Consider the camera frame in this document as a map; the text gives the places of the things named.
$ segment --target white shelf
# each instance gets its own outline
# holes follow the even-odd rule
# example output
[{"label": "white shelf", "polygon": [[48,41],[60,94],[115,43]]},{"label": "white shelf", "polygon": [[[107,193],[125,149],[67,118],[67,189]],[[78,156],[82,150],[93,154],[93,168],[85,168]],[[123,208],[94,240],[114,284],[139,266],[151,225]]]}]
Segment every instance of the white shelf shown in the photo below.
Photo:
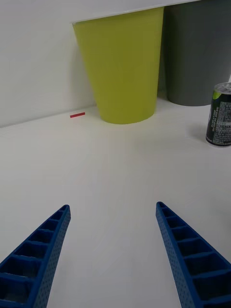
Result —
[{"label": "white shelf", "polygon": [[72,9],[72,12],[69,12],[69,15],[71,16],[72,22],[76,23],[83,20],[120,15],[194,1],[199,0],[81,0],[75,2],[75,4],[72,3],[72,6],[67,5],[67,8],[69,7]]},{"label": "white shelf", "polygon": [[70,204],[49,308],[180,308],[155,204],[230,262],[231,148],[205,141],[209,106],[158,99],[131,125],[84,111],[0,130],[0,260]]}]

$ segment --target black can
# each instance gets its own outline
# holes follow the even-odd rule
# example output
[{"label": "black can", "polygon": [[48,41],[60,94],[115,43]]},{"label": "black can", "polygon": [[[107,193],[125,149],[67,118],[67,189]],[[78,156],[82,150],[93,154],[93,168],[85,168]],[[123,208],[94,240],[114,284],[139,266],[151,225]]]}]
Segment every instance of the black can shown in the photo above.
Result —
[{"label": "black can", "polygon": [[214,145],[231,145],[231,82],[215,86],[206,140]]}]

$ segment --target wastebasket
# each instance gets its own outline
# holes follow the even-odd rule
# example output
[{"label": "wastebasket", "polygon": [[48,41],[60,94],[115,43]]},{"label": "wastebasket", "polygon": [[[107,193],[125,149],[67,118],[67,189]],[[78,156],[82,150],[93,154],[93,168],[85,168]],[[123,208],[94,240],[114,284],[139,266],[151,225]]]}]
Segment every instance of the wastebasket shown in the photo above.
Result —
[{"label": "wastebasket", "polygon": [[128,124],[155,110],[164,8],[73,24],[101,118]]},{"label": "wastebasket", "polygon": [[165,8],[164,57],[168,99],[211,104],[214,86],[231,75],[230,0],[201,0]]}]

